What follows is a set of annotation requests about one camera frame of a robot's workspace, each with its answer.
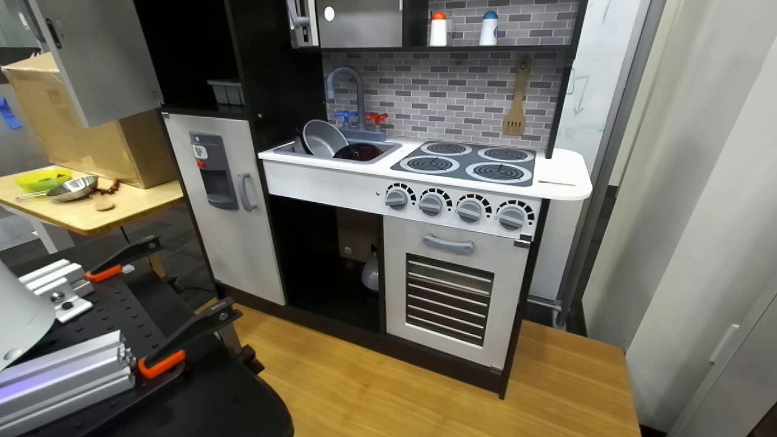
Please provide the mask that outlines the toy play kitchen unit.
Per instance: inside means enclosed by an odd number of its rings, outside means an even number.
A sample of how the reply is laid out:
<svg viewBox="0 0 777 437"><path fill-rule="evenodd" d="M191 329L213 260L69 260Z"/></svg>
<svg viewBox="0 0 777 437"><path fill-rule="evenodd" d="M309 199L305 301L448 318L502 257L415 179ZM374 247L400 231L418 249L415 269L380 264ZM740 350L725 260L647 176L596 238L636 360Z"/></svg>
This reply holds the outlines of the toy play kitchen unit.
<svg viewBox="0 0 777 437"><path fill-rule="evenodd" d="M287 303L210 278L253 307L505 394L544 214L592 192L575 151L464 141L374 141L374 161L317 157L301 128L326 116L323 55L290 44L284 0L133 0L164 111L244 118ZM384 220L403 218L511 238L528 249L502 368L386 329Z"/></svg>

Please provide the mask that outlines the white toy oven door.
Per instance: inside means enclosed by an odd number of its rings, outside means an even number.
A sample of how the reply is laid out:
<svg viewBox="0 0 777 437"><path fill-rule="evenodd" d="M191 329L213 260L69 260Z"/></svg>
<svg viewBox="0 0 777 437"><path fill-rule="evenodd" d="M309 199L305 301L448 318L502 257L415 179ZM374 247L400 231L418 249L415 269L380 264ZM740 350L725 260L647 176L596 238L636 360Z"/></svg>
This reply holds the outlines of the white toy oven door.
<svg viewBox="0 0 777 437"><path fill-rule="evenodd" d="M511 238L386 218L386 329L502 368L527 257Z"/></svg>

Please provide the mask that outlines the grey toy faucet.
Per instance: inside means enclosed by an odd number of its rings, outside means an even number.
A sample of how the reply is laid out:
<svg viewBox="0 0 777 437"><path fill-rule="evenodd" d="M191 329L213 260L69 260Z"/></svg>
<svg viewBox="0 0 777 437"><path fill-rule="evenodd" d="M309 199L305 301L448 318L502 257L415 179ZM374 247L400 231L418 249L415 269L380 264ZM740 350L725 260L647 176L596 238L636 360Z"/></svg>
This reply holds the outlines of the grey toy faucet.
<svg viewBox="0 0 777 437"><path fill-rule="evenodd" d="M367 110L363 79L349 65L337 65L326 74L326 102L331 118L354 138L384 138L386 116Z"/></svg>

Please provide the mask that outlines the grey toy pot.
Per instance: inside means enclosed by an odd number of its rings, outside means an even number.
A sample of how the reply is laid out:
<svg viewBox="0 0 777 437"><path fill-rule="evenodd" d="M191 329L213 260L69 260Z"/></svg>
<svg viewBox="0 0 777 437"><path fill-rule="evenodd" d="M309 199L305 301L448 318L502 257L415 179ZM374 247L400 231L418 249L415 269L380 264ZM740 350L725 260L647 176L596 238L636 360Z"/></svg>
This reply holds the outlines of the grey toy pot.
<svg viewBox="0 0 777 437"><path fill-rule="evenodd" d="M332 157L348 145L348 138L334 124L326 118L310 118L301 128L301 142L309 155Z"/></svg>

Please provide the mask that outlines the wooden toy spatula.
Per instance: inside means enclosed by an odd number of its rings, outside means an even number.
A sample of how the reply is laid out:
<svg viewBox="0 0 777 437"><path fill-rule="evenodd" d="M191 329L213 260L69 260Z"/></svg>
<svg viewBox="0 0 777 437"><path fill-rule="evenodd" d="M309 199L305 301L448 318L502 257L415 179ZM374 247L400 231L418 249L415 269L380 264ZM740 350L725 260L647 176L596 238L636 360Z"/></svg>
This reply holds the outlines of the wooden toy spatula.
<svg viewBox="0 0 777 437"><path fill-rule="evenodd" d="M511 102L510 102L510 111L505 114L505 121L502 121L505 136L522 136L524 134L524 96L527 96L528 70L532 70L532 57L524 55L515 67Z"/></svg>

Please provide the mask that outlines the white toy fridge door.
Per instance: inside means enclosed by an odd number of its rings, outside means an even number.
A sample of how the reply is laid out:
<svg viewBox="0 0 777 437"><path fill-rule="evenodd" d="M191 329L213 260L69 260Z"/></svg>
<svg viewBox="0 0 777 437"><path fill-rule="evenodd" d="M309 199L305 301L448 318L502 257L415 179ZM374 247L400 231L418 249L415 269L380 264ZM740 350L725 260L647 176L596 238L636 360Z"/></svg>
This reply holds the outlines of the white toy fridge door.
<svg viewBox="0 0 777 437"><path fill-rule="evenodd" d="M213 278L284 306L250 124L174 111L162 121Z"/></svg>

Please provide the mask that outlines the lower orange black clamp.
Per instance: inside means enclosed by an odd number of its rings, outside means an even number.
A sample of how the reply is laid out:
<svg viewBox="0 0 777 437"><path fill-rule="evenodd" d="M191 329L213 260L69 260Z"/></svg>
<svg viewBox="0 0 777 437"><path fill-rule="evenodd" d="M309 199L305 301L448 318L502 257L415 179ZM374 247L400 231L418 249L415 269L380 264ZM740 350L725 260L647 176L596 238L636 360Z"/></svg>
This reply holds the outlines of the lower orange black clamp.
<svg viewBox="0 0 777 437"><path fill-rule="evenodd" d="M241 310L230 299L220 299L208 306L204 312L197 312L184 324L180 324L161 346L136 362L136 371L144 380L154 380L180 363L187 362L187 344L213 335L215 329L230 324Z"/></svg>

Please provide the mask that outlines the orange black clamp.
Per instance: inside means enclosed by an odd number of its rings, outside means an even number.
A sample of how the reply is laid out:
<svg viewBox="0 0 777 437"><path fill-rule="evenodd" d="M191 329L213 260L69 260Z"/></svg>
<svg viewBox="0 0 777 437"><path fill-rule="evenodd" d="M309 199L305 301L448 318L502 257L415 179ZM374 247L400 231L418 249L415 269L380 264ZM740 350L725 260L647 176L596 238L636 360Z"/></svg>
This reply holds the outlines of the orange black clamp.
<svg viewBox="0 0 777 437"><path fill-rule="evenodd" d="M96 261L84 278L93 284L101 284L111 277L118 277L130 261L147 257L152 253L158 253L162 247L158 235L147 235L133 242L127 242L124 247L118 247L113 255L108 255L107 260Z"/></svg>
<svg viewBox="0 0 777 437"><path fill-rule="evenodd" d="M136 362L136 371L144 380L154 380L180 363L187 362L187 344L213 335L215 329L230 324L241 310L230 299L220 299L208 306L204 312L197 312L184 324L180 324L161 346Z"/></svg>

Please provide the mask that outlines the orange cap white shaker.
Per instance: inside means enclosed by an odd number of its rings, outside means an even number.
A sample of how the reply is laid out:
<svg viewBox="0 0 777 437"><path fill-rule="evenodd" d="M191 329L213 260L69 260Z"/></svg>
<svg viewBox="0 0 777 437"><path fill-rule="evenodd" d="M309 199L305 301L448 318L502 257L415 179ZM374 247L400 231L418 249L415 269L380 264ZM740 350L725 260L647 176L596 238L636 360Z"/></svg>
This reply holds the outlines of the orange cap white shaker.
<svg viewBox="0 0 777 437"><path fill-rule="evenodd" d="M428 45L447 45L447 11L429 11Z"/></svg>

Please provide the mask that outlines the blue cap white shaker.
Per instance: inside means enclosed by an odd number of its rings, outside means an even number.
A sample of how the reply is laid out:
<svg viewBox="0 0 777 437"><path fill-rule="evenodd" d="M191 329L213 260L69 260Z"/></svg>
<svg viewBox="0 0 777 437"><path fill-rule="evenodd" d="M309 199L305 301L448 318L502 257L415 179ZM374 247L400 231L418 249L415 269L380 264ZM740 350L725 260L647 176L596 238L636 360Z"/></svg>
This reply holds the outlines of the blue cap white shaker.
<svg viewBox="0 0 777 437"><path fill-rule="evenodd" d="M481 34L477 34L477 45L494 45L497 44L497 11L485 9L481 16Z"/></svg>

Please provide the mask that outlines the black perforated work table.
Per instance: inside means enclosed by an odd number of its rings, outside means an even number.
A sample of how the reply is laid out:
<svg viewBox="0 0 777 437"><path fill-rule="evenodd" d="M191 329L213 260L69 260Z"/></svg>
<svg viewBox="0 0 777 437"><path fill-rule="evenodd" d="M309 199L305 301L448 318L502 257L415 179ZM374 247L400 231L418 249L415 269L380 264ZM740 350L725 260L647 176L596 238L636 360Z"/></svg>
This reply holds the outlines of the black perforated work table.
<svg viewBox="0 0 777 437"><path fill-rule="evenodd" d="M290 437L241 310L193 312L152 272L101 282L69 324L0 264L0 437Z"/></svg>

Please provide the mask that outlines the cardboard box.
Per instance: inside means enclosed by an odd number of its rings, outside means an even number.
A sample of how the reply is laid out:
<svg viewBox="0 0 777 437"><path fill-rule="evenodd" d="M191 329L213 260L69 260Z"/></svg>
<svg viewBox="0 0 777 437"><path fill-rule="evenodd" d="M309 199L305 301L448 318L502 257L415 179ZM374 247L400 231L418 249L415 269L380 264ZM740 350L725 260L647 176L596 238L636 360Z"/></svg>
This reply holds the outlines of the cardboard box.
<svg viewBox="0 0 777 437"><path fill-rule="evenodd" d="M18 100L22 118L51 162L144 190L176 176L154 111L88 127L51 53L6 64L3 72Z"/></svg>

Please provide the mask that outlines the upper orange black clamp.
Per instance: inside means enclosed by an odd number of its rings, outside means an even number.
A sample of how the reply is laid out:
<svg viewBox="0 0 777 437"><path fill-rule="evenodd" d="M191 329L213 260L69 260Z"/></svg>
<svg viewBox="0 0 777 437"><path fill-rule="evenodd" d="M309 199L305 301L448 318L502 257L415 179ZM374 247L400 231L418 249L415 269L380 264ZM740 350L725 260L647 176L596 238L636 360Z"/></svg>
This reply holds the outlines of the upper orange black clamp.
<svg viewBox="0 0 777 437"><path fill-rule="evenodd" d="M162 247L158 235L147 235L133 242L127 242L124 247L118 247L113 255L108 255L107 260L96 261L84 278L93 284L101 284L111 277L118 277L130 261L147 257L152 253L158 253Z"/></svg>

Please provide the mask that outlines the light wooden side table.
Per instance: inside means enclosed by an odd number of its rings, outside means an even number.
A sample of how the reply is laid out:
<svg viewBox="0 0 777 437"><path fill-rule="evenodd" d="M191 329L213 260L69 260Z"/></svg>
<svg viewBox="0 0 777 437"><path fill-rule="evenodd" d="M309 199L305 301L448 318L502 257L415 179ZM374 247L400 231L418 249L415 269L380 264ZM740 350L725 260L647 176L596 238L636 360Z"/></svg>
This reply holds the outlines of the light wooden side table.
<svg viewBox="0 0 777 437"><path fill-rule="evenodd" d="M17 184L18 176L27 176L27 170L0 176L0 204L12 214L22 214L78 235L113 231L130 218L147 216L184 199L181 184L173 179L151 190L118 184L118 190L107 197L93 195L88 199L57 204L25 192Z"/></svg>

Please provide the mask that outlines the metal bowl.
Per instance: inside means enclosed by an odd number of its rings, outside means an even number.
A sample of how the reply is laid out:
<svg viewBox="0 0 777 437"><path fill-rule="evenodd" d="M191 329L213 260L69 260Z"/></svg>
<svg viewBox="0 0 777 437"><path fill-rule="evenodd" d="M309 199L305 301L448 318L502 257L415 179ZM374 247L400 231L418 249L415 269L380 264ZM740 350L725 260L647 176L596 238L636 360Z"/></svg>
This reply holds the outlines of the metal bowl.
<svg viewBox="0 0 777 437"><path fill-rule="evenodd" d="M48 190L45 197L51 201L78 201L78 199L90 197L94 192L94 187L96 187L96 176L88 174L88 176L67 179L67 181Z"/></svg>

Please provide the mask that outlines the small aluminium extrusion block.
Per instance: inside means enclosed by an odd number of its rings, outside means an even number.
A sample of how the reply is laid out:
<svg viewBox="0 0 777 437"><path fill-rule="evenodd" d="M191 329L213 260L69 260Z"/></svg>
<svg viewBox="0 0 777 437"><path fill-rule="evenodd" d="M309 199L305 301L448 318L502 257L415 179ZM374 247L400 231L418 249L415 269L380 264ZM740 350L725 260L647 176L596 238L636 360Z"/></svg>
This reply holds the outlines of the small aluminium extrusion block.
<svg viewBox="0 0 777 437"><path fill-rule="evenodd" d="M52 306L57 322L67 322L93 307L88 301L93 284L84 278L84 269L66 257L22 275L18 282Z"/></svg>

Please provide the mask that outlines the grey upper cabinet door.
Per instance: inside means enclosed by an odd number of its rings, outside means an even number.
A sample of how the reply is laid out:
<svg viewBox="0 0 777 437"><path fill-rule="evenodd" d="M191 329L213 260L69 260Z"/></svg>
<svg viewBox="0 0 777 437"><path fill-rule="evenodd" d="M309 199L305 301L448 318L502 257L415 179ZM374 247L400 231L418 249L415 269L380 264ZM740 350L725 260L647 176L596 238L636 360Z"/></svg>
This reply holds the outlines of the grey upper cabinet door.
<svg viewBox="0 0 777 437"><path fill-rule="evenodd" d="M133 0L27 0L88 127L162 104Z"/></svg>

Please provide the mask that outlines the yellow green toy item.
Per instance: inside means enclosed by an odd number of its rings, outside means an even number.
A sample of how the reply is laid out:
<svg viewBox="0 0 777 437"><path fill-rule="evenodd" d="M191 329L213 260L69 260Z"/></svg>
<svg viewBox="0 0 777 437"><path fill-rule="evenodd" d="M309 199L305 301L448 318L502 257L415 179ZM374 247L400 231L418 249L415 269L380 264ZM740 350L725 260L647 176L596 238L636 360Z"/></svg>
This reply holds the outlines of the yellow green toy item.
<svg viewBox="0 0 777 437"><path fill-rule="evenodd" d="M27 195L43 195L73 176L69 170L31 170L17 176L17 184Z"/></svg>

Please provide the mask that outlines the aluminium extrusion rail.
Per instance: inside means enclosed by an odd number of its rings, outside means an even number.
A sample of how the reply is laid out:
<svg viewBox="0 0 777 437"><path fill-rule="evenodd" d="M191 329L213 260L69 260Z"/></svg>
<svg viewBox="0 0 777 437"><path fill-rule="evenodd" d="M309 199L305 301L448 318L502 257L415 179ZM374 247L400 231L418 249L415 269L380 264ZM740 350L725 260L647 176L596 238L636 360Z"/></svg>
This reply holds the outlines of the aluminium extrusion rail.
<svg viewBox="0 0 777 437"><path fill-rule="evenodd" d="M0 374L0 437L22 437L136 385L136 355L122 329L6 366Z"/></svg>

